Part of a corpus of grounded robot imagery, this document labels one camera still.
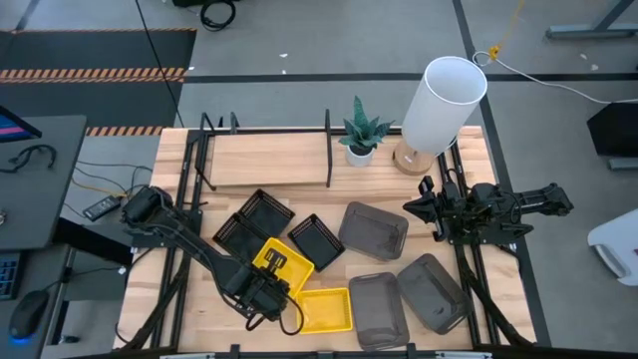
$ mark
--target yellow bin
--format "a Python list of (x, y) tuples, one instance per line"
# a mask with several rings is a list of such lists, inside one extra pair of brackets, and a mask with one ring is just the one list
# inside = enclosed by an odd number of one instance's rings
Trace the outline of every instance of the yellow bin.
[(288, 295), (293, 299), (315, 270), (315, 265), (310, 260), (290, 249), (277, 238), (269, 238), (266, 241), (252, 260), (252, 264), (257, 268), (274, 269), (277, 278), (287, 281), (290, 285)]
[[(348, 288), (304, 290), (297, 295), (304, 314), (301, 334), (334, 333), (352, 330), (352, 307)], [(301, 315), (297, 311), (297, 326)]]

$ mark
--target monitor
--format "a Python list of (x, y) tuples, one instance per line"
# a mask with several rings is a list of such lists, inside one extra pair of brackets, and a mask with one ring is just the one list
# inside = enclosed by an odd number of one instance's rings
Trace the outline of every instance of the monitor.
[(0, 106), (0, 143), (39, 139), (42, 133)]

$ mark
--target white object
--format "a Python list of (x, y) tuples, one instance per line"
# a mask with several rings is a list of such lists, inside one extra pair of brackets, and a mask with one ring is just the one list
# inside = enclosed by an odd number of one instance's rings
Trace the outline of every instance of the white object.
[(638, 285), (638, 209), (593, 228), (587, 242), (619, 282)]
[[(488, 54), (487, 52), (485, 52), (485, 51), (476, 51), (476, 52), (473, 54), (473, 56), (472, 56), (472, 61), (473, 61), (475, 64), (477, 64), (477, 65), (479, 65), (479, 66), (481, 66), (481, 67), (483, 67), (483, 66), (485, 66), (485, 65), (488, 65), (488, 64), (491, 64), (492, 60), (488, 60), (488, 61), (487, 61), (486, 63), (484, 63), (484, 64), (479, 63), (479, 60), (477, 59), (477, 55), (485, 55), (485, 56), (487, 56), (487, 57), (489, 58), (489, 54)], [(503, 61), (501, 61), (501, 60), (499, 60), (499, 59), (496, 59), (495, 61), (496, 61), (499, 65), (501, 65), (501, 66), (505, 67), (506, 69), (508, 69), (508, 70), (512, 71), (513, 73), (515, 73), (515, 74), (519, 74), (519, 75), (521, 75), (522, 77), (527, 78), (527, 79), (529, 79), (529, 80), (531, 80), (531, 81), (535, 82), (536, 84), (540, 84), (540, 85), (544, 85), (544, 86), (555, 87), (555, 88), (559, 88), (559, 89), (563, 89), (563, 90), (571, 91), (572, 93), (574, 93), (574, 94), (576, 94), (576, 95), (580, 95), (580, 96), (584, 97), (585, 99), (587, 99), (587, 100), (589, 100), (589, 101), (591, 101), (591, 102), (594, 102), (594, 103), (596, 103), (596, 104), (608, 105), (608, 104), (611, 104), (611, 103), (632, 103), (632, 102), (638, 102), (638, 99), (617, 100), (617, 101), (604, 101), (604, 100), (594, 99), (594, 98), (592, 98), (591, 96), (589, 96), (589, 95), (587, 95), (587, 94), (585, 94), (585, 93), (582, 93), (582, 92), (580, 92), (580, 91), (578, 91), (578, 90), (572, 89), (572, 88), (570, 88), (570, 87), (568, 87), (568, 86), (560, 85), (560, 84), (552, 84), (552, 83), (547, 83), (547, 82), (544, 82), (544, 81), (540, 81), (540, 80), (538, 80), (538, 79), (536, 79), (536, 78), (533, 78), (533, 77), (531, 77), (531, 76), (529, 76), (529, 75), (527, 75), (527, 74), (523, 73), (522, 71), (519, 71), (519, 70), (517, 70), (517, 69), (513, 68), (512, 66), (510, 66), (510, 65), (508, 65), (508, 64), (506, 64), (506, 63), (504, 63)]]
[(486, 91), (485, 74), (472, 62), (455, 56), (434, 60), (403, 121), (404, 140), (422, 153), (445, 151)]
[(365, 156), (359, 156), (354, 154), (350, 150), (350, 146), (346, 146), (346, 160), (348, 164), (354, 167), (365, 167), (372, 161), (372, 155), (375, 153), (375, 149), (372, 149), (369, 154)]

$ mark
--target gray floor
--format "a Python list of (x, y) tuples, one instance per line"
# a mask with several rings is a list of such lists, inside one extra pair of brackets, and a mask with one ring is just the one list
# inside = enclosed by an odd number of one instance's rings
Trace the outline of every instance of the gray floor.
[[(200, 29), (195, 14), (173, 8), (169, 0), (140, 2), (150, 27)], [(462, 2), (478, 49), (500, 40), (517, 4), (513, 0)], [(15, 27), (28, 1), (8, 3), (9, 10), (0, 12), (0, 29)], [(589, 23), (611, 3), (528, 1), (500, 58), (536, 74), (634, 72), (638, 65), (635, 38), (573, 42), (543, 38), (549, 25)], [(621, 20), (638, 22), (638, 4)], [(141, 26), (132, 0), (41, 0), (27, 24), (29, 29)], [(464, 54), (455, 9), (447, 0), (242, 0), (237, 3), (237, 19), (228, 29), (215, 34), (200, 29), (188, 74), (419, 73), (436, 57)], [(505, 73), (498, 65), (484, 70)], [(637, 82), (567, 85), (603, 99), (638, 97)], [(202, 111), (212, 118), (233, 111), (243, 126), (320, 126), (326, 108), (338, 125), (352, 117), (352, 99), (358, 95), (369, 114), (400, 123), (416, 87), (411, 81), (187, 84), (179, 108), (188, 126), (198, 123)], [(488, 97), (514, 189), (556, 181), (576, 206), (566, 218), (531, 216), (528, 220), (536, 227), (527, 243), (552, 344), (638, 352), (638, 289), (619, 284), (586, 245), (593, 227), (638, 207), (638, 175), (610, 173), (593, 150), (585, 122), (602, 107), (531, 83), (490, 83)], [(479, 111), (470, 124), (483, 124)], [(81, 159), (150, 166), (157, 141), (87, 138)], [(88, 170), (123, 185), (131, 180), (130, 169)], [(80, 175), (77, 180), (108, 185)], [(140, 173), (140, 182), (144, 180), (148, 175)], [(80, 209), (101, 197), (72, 188), (67, 203)], [(64, 216), (82, 220), (67, 210)], [(118, 301), (111, 303), (72, 308), (66, 334), (83, 333), (85, 344), (79, 349), (48, 350), (46, 357), (80, 355), (87, 348), (108, 350), (112, 321), (90, 329), (83, 326), (82, 318), (106, 311), (111, 313), (109, 318), (117, 318)]]

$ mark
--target white lamp shade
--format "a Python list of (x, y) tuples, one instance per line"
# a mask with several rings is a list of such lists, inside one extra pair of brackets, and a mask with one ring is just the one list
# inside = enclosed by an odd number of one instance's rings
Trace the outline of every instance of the white lamp shade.
[(403, 121), (404, 140), (422, 153), (445, 151), (486, 91), (485, 74), (472, 62), (455, 56), (434, 60)]

